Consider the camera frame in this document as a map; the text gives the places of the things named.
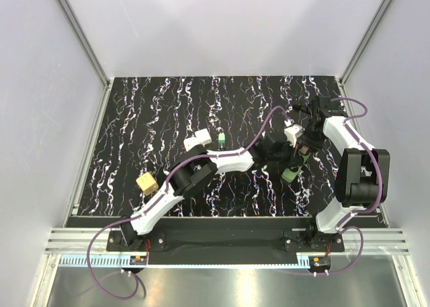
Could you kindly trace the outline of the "pink plug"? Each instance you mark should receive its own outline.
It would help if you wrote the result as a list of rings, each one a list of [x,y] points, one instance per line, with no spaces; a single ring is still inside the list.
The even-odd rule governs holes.
[[[302,154],[306,154],[308,152],[308,147],[307,146],[301,146],[301,148],[299,149],[299,151]]]

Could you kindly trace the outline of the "white plug adapter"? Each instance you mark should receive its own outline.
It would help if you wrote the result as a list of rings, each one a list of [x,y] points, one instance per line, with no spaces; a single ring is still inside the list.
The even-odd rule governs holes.
[[[195,147],[198,144],[199,144],[199,142],[198,142],[198,139],[196,137],[186,138],[183,141],[184,149],[186,151],[191,150],[193,147]]]

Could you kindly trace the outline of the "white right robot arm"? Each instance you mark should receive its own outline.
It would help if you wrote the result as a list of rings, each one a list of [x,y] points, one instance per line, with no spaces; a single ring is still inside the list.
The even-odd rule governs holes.
[[[315,97],[310,120],[300,137],[299,150],[306,155],[322,149],[330,140],[341,155],[334,185],[334,198],[306,227],[303,241],[319,251],[358,214],[373,212],[387,196],[390,153],[374,148],[352,127],[330,97]]]

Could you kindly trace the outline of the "white charger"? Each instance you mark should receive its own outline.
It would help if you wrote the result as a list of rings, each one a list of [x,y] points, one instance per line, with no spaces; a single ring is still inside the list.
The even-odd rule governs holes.
[[[207,128],[196,131],[195,138],[198,144],[201,144],[203,146],[206,146],[212,143],[212,138]]]

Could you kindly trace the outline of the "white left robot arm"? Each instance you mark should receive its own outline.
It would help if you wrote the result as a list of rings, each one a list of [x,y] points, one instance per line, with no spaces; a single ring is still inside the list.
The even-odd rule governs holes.
[[[249,146],[234,150],[206,150],[196,145],[173,166],[165,182],[152,198],[120,226],[122,243],[132,251],[139,250],[155,224],[180,201],[199,195],[215,175],[247,172],[268,163],[281,163],[287,170],[298,172],[303,158],[281,133],[258,138]]]

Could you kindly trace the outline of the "green power strip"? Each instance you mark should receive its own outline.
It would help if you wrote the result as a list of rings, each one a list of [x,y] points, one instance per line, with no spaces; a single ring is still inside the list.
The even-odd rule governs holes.
[[[302,167],[306,164],[309,158],[309,154],[304,155],[302,153],[298,153],[288,164],[288,167],[282,173],[282,179],[285,183],[291,183],[299,172],[301,172]]]

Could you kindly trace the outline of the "beige cube socket adapter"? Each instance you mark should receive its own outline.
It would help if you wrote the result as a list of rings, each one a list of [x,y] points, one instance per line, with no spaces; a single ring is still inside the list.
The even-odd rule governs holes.
[[[144,195],[150,195],[159,189],[156,179],[149,172],[138,177],[136,183],[143,191]]]

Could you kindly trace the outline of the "green usb charger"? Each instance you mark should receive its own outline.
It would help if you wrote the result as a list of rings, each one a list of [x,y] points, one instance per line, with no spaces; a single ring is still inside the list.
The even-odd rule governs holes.
[[[218,134],[218,150],[224,151],[226,148],[226,136],[225,133],[220,132]]]

